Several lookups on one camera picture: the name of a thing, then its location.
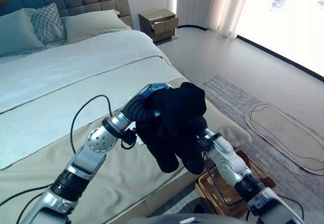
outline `open drawer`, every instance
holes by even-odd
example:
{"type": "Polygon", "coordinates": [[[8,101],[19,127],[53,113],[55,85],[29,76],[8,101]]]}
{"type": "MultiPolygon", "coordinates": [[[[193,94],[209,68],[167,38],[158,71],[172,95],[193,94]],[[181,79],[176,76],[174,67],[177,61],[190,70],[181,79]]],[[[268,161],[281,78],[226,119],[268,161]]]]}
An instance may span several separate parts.
{"type": "Polygon", "coordinates": [[[160,34],[178,27],[179,18],[171,18],[164,21],[157,21],[151,24],[155,34],[160,34]]]}

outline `black cloth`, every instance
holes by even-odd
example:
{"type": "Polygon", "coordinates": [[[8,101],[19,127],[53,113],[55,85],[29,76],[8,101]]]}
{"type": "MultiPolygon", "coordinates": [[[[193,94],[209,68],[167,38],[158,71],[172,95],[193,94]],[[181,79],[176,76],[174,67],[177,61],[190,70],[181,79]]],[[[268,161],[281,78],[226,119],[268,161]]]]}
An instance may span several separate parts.
{"type": "Polygon", "coordinates": [[[181,158],[188,171],[200,174],[204,170],[201,150],[196,141],[199,133],[195,121],[206,111],[205,92],[184,82],[176,89],[155,91],[145,101],[145,107],[160,112],[160,117],[136,122],[136,132],[156,158],[163,172],[175,171],[181,158]]]}

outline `drawer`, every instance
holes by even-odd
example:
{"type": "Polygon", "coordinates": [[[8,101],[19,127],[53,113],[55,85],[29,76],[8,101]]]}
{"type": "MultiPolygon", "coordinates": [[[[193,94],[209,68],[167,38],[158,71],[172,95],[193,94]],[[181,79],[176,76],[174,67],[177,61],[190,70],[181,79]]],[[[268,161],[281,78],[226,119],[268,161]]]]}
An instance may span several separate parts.
{"type": "Polygon", "coordinates": [[[159,34],[152,34],[153,41],[161,40],[161,33],[159,34]]]}
{"type": "Polygon", "coordinates": [[[178,27],[178,18],[170,18],[165,21],[155,22],[151,24],[151,28],[154,30],[155,34],[160,34],[168,30],[172,30],[178,27]]]}
{"type": "Polygon", "coordinates": [[[160,33],[164,32],[164,30],[165,30],[164,21],[153,23],[151,25],[151,28],[154,30],[155,34],[160,34],[160,33]]]}
{"type": "Polygon", "coordinates": [[[161,33],[161,39],[170,38],[174,35],[174,29],[161,33]]]}
{"type": "Polygon", "coordinates": [[[172,30],[178,27],[179,18],[165,21],[165,30],[172,30]]]}

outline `window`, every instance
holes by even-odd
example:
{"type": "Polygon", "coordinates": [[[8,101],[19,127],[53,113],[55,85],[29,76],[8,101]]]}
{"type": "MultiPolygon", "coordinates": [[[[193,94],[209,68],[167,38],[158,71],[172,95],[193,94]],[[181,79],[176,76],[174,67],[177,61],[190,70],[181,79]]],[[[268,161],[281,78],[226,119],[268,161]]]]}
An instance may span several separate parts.
{"type": "Polygon", "coordinates": [[[247,0],[237,33],[324,76],[324,0],[247,0]]]}

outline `baseboard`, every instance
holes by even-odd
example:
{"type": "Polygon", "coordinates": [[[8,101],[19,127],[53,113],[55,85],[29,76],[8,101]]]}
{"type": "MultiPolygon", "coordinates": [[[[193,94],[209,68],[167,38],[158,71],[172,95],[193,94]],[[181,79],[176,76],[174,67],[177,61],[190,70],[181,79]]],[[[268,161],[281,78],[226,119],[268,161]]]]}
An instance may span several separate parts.
{"type": "Polygon", "coordinates": [[[191,28],[197,28],[197,29],[200,29],[200,30],[207,30],[207,28],[203,28],[201,26],[198,26],[198,25],[179,25],[178,28],[185,28],[185,27],[191,27],[191,28]]]}
{"type": "Polygon", "coordinates": [[[286,57],[283,57],[282,55],[280,55],[280,54],[278,54],[276,52],[273,52],[270,49],[265,48],[262,45],[259,45],[259,44],[255,43],[255,42],[253,42],[253,41],[251,41],[251,40],[249,40],[247,38],[244,38],[243,36],[237,35],[237,38],[244,41],[244,42],[246,42],[246,43],[248,43],[248,44],[250,44],[250,45],[252,45],[252,46],[254,46],[254,47],[256,47],[256,48],[258,48],[258,49],[261,49],[262,51],[264,51],[266,53],[271,54],[272,56],[274,56],[274,57],[276,57],[278,59],[281,59],[282,61],[284,61],[284,62],[286,62],[288,64],[291,64],[292,66],[300,69],[301,71],[303,71],[303,72],[315,77],[316,79],[324,82],[324,77],[317,74],[316,72],[311,71],[310,69],[308,69],[308,68],[306,68],[306,67],[304,67],[304,66],[302,66],[302,65],[300,65],[300,64],[298,64],[298,63],[296,63],[296,62],[294,62],[294,61],[292,61],[292,60],[290,60],[290,59],[288,59],[286,57]]]}

